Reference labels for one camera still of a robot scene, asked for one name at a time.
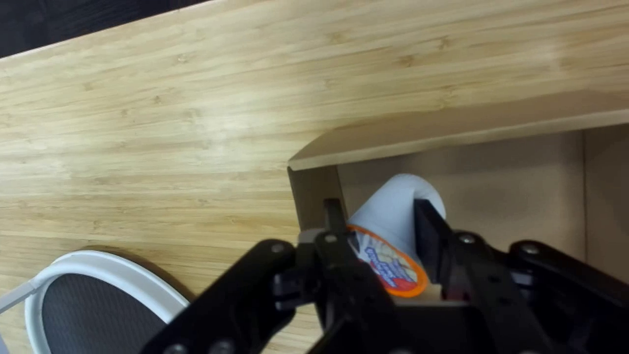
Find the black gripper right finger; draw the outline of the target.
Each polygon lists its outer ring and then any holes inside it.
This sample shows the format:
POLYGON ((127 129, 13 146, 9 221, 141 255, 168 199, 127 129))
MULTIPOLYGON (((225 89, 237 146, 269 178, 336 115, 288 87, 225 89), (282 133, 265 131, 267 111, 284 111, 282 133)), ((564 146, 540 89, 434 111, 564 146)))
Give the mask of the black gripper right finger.
POLYGON ((414 253, 479 354, 629 354, 629 286, 544 243, 507 253, 412 201, 414 253))

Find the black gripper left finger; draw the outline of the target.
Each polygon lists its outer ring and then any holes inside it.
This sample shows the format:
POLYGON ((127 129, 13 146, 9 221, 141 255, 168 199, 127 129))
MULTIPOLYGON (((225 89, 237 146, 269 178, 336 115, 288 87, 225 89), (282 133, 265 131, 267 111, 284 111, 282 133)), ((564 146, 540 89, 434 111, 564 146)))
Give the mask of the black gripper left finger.
POLYGON ((320 245, 339 251, 345 219, 338 199, 324 203, 324 229, 292 247, 263 241, 168 321, 141 354, 259 354, 302 306, 316 310, 320 339, 308 354, 343 354, 361 347, 361 333, 343 296, 328 278, 320 245))

